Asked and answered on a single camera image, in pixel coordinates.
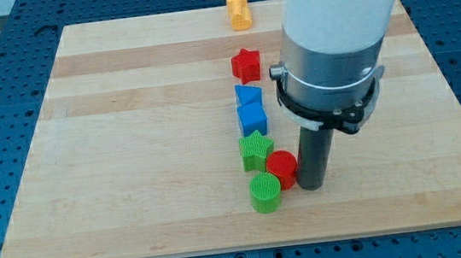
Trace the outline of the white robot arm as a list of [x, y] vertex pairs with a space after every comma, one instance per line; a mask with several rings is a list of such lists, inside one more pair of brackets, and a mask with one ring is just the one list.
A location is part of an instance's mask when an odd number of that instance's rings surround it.
[[283, 0], [283, 89], [318, 111], [349, 108], [382, 70], [376, 65], [394, 0]]

